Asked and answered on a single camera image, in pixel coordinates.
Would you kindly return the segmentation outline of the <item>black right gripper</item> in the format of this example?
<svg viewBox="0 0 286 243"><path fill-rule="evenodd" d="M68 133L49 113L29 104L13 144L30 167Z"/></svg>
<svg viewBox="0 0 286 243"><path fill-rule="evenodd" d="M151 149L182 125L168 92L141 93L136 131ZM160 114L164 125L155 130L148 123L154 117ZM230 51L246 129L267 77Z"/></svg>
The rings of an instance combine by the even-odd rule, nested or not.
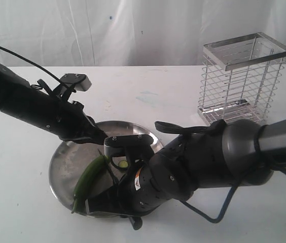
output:
<svg viewBox="0 0 286 243"><path fill-rule="evenodd" d="M157 185L150 168L143 165L119 188L110 187L88 197L85 210L87 215L147 215L167 201L168 196Z"/></svg>

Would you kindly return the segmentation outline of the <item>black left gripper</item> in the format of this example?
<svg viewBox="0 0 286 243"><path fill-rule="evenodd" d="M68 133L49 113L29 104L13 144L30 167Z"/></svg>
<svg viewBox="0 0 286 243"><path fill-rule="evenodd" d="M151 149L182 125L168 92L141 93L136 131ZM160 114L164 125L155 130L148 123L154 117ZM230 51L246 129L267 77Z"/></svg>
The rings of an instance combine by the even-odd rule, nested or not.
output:
<svg viewBox="0 0 286 243"><path fill-rule="evenodd" d="M81 103L59 102L49 126L49 132L62 141L103 145L107 138L107 134L83 112Z"/></svg>

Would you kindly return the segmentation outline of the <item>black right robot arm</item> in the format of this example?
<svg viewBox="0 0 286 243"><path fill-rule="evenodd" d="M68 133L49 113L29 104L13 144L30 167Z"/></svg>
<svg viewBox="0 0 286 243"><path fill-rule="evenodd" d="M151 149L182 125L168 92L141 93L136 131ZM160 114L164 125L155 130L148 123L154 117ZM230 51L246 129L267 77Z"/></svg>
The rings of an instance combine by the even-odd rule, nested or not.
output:
<svg viewBox="0 0 286 243"><path fill-rule="evenodd" d="M126 157L118 183L85 201L89 215L141 217L170 199L187 201L200 188L258 186L276 170L286 171L286 120L259 125L247 119L183 128L156 122L175 139L152 150L147 134L109 137L108 157Z"/></svg>

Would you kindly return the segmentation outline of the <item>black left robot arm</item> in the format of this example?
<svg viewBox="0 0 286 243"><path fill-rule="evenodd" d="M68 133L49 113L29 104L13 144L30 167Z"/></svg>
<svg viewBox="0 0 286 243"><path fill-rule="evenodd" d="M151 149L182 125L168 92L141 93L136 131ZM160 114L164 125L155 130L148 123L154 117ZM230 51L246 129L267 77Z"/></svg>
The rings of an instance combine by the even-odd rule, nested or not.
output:
<svg viewBox="0 0 286 243"><path fill-rule="evenodd" d="M87 91L91 82L85 74L67 73L55 89L39 79L31 85L27 80L0 64L0 112L22 120L58 136L62 141L102 145L106 133L84 106L68 101L74 91Z"/></svg>

